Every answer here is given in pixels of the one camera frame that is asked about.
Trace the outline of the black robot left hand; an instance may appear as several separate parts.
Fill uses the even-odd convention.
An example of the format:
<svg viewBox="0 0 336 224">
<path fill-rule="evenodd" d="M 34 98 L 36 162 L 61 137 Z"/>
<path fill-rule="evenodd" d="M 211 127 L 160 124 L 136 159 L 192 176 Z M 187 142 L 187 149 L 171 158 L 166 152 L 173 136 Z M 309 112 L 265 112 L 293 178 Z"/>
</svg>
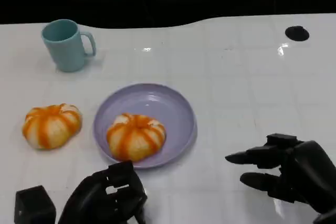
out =
<svg viewBox="0 0 336 224">
<path fill-rule="evenodd" d="M 146 223 L 147 195 L 131 161 L 86 177 L 67 200 L 59 223 Z"/>
</svg>

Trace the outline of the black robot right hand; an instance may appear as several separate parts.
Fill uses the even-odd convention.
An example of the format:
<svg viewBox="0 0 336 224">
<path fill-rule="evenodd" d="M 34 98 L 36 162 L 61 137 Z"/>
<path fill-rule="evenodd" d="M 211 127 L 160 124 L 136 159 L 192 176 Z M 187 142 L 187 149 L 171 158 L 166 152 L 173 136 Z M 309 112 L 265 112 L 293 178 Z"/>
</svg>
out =
<svg viewBox="0 0 336 224">
<path fill-rule="evenodd" d="M 310 205 L 326 214 L 335 208 L 335 165 L 315 141 L 301 141 L 296 136 L 267 135 L 263 146 L 227 155 L 233 164 L 252 164 L 259 169 L 278 167 L 280 176 L 244 173 L 240 181 L 267 192 L 269 197 Z"/>
</svg>

